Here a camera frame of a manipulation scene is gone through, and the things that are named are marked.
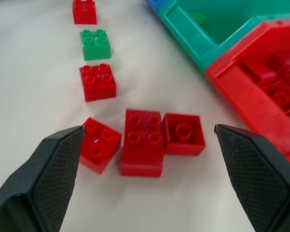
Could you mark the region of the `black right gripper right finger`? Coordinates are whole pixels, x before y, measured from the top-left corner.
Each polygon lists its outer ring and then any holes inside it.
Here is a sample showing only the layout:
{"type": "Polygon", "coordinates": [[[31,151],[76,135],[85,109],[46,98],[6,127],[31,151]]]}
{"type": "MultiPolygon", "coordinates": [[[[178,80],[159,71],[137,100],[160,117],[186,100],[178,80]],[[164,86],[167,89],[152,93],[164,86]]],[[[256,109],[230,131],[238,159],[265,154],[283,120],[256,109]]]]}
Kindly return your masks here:
{"type": "Polygon", "coordinates": [[[227,172],[255,232],[290,232],[290,157],[266,137],[217,124],[227,172]]]}

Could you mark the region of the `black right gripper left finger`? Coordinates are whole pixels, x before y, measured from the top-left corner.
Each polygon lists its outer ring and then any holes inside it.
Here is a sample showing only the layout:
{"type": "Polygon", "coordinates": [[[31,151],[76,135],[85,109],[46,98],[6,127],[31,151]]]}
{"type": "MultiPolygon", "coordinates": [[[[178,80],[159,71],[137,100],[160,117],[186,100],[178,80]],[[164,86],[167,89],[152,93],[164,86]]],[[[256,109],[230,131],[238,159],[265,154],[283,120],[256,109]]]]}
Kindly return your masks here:
{"type": "Polygon", "coordinates": [[[59,232],[73,194],[84,127],[44,138],[0,188],[0,232],[59,232]]]}

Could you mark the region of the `red square toy brick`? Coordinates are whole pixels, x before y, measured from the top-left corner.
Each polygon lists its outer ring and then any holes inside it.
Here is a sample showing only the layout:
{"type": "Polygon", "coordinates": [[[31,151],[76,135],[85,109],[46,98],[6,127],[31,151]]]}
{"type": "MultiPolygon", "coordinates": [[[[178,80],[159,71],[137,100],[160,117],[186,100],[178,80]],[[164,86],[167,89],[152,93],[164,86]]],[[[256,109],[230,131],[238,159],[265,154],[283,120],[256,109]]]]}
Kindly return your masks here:
{"type": "Polygon", "coordinates": [[[109,64],[85,65],[79,72],[86,102],[116,97],[116,82],[109,64]]]}
{"type": "Polygon", "coordinates": [[[88,118],[84,124],[85,136],[81,146],[80,163],[102,174],[121,145],[121,133],[88,118]]]}

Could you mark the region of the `upturned red toy brick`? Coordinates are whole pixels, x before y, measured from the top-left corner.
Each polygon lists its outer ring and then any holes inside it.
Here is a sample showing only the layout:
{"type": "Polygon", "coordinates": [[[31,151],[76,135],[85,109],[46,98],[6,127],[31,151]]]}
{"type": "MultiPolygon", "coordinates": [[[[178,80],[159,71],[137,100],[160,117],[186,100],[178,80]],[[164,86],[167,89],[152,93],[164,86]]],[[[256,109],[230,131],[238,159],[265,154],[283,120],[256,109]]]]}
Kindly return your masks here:
{"type": "Polygon", "coordinates": [[[166,113],[162,125],[166,154],[198,156],[206,148],[201,118],[198,115],[166,113]]]}

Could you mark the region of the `red plastic storage bin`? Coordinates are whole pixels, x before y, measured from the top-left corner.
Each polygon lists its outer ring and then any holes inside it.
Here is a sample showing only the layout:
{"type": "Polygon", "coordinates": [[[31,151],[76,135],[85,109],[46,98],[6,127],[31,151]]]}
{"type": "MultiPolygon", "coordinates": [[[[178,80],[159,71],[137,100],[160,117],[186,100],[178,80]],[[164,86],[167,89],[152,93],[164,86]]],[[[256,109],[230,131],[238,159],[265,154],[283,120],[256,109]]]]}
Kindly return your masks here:
{"type": "Polygon", "coordinates": [[[290,19],[260,23],[205,74],[252,131],[290,157],[290,116],[261,89],[290,86],[290,19]]]}

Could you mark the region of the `tall red toy brick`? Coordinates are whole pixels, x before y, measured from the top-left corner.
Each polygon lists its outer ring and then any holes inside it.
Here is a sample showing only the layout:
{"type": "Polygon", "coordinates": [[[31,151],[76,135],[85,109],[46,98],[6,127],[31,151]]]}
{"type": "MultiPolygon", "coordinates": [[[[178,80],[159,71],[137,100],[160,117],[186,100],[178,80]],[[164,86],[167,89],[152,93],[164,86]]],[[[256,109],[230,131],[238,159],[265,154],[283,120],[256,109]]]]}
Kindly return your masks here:
{"type": "Polygon", "coordinates": [[[160,112],[127,109],[121,175],[159,178],[163,158],[160,112]]]}

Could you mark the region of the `green square toy brick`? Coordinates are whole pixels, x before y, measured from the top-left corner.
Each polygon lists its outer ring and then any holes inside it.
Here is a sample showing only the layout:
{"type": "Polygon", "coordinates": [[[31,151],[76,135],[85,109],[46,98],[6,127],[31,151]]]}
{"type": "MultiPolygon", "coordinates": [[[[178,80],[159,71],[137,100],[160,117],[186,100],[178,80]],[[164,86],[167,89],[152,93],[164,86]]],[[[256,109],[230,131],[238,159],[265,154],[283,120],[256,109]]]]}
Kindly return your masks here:
{"type": "Polygon", "coordinates": [[[80,32],[80,38],[85,61],[111,58],[111,45],[106,31],[86,29],[80,32]]]}

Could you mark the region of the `green plastic storage bin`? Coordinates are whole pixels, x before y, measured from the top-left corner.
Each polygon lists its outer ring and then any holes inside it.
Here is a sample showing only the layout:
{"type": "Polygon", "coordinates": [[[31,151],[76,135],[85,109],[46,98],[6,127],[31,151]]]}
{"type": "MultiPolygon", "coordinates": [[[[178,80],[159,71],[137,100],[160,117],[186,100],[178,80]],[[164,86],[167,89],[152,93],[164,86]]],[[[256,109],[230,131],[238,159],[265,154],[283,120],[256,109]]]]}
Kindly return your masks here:
{"type": "Polygon", "coordinates": [[[158,16],[204,72],[262,21],[289,19],[290,0],[167,0],[158,16]]]}

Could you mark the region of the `red notched toy brick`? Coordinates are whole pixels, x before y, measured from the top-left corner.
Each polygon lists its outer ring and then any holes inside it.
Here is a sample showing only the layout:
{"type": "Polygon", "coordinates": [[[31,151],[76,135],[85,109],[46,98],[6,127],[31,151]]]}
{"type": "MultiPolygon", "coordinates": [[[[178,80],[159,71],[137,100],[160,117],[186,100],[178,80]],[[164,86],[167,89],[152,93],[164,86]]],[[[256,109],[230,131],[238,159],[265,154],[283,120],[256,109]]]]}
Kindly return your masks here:
{"type": "Polygon", "coordinates": [[[74,24],[97,24],[96,6],[93,0],[73,0],[74,24]]]}

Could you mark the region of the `blue plastic storage bin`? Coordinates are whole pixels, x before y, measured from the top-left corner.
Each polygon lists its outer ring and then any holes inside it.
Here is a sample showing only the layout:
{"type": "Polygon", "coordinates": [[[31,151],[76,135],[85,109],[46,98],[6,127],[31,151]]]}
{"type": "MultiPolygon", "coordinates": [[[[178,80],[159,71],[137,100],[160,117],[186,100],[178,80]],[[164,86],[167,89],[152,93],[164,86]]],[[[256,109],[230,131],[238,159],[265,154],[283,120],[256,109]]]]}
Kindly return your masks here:
{"type": "Polygon", "coordinates": [[[168,1],[168,0],[145,0],[148,5],[151,7],[151,9],[158,13],[159,10],[163,7],[163,5],[168,1]]]}

